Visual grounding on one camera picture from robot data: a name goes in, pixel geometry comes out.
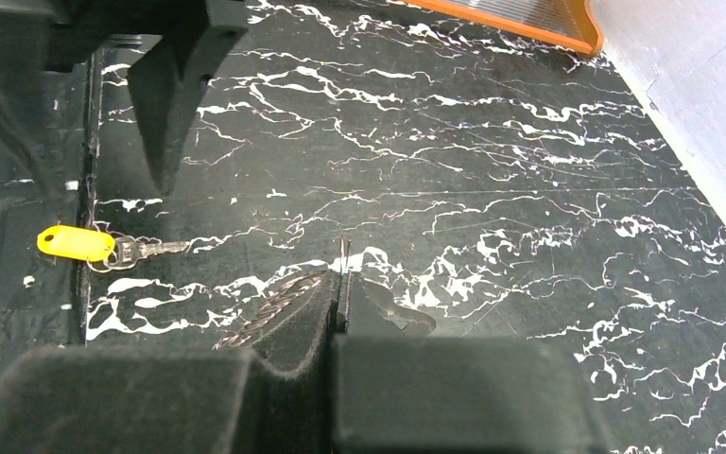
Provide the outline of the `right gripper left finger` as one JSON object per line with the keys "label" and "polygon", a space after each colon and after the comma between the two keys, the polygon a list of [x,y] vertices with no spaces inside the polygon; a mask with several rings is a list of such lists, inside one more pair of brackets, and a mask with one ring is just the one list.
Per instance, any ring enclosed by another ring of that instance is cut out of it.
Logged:
{"label": "right gripper left finger", "polygon": [[0,453],[327,453],[341,276],[276,297],[216,350],[30,351],[0,377]]}

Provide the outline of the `yellow tagged key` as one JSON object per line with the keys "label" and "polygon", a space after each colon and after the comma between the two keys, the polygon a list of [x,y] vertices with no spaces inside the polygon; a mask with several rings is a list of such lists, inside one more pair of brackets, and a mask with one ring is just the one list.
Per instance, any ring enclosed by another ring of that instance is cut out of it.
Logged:
{"label": "yellow tagged key", "polygon": [[107,273],[132,269],[152,256],[187,252],[192,242],[146,243],[129,236],[112,236],[97,230],[55,225],[37,235],[36,246],[47,255],[76,260],[91,271]]}

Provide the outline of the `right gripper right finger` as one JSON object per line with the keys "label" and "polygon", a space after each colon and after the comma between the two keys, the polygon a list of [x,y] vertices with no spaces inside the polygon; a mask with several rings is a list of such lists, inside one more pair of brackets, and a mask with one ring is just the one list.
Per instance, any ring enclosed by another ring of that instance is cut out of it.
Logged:
{"label": "right gripper right finger", "polygon": [[505,337],[412,337],[355,274],[332,347],[337,453],[606,453],[609,436],[573,356]]}

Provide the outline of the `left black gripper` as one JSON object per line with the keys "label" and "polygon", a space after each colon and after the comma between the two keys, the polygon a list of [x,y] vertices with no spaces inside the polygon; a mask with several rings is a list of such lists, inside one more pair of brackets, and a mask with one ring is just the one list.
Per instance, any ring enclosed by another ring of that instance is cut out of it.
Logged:
{"label": "left black gripper", "polygon": [[209,82],[248,29],[243,1],[0,1],[0,141],[61,203],[45,71],[68,72],[118,35],[157,36],[128,83],[151,180],[167,196]]}

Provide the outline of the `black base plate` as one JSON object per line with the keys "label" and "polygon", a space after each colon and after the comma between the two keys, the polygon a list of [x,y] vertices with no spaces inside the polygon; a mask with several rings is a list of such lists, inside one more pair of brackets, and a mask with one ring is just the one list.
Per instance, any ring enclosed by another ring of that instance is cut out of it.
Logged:
{"label": "black base plate", "polygon": [[41,253],[37,235],[58,224],[77,225],[91,163],[91,63],[45,79],[49,135],[62,154],[50,160],[63,196],[49,201],[0,143],[0,375],[24,352],[84,341],[80,265]]}

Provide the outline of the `orange wooden rack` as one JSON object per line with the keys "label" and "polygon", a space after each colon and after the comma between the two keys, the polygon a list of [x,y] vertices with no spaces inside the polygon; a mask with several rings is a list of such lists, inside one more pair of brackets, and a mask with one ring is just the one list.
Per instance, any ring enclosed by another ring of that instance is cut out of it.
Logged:
{"label": "orange wooden rack", "polygon": [[411,0],[411,5],[562,46],[593,58],[604,44],[587,0]]}

